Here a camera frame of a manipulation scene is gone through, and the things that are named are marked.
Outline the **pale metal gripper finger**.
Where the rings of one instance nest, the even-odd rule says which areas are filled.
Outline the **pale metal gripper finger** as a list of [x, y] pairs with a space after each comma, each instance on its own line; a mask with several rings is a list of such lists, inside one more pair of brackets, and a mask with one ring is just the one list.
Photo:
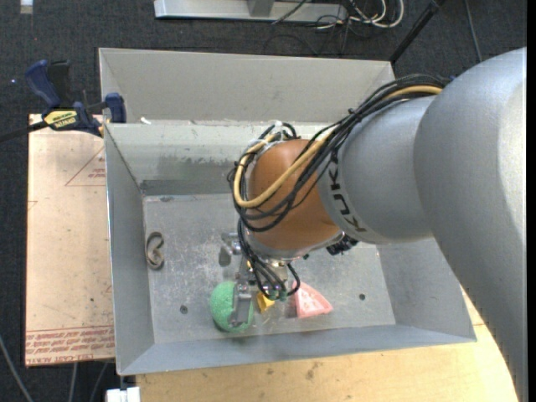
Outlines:
[[240, 255], [242, 247], [239, 236], [236, 232], [223, 233], [221, 235], [222, 245], [219, 251], [219, 265], [230, 265], [235, 255]]
[[232, 311], [229, 324], [247, 324], [250, 321], [251, 293], [247, 283], [235, 283], [232, 298]]

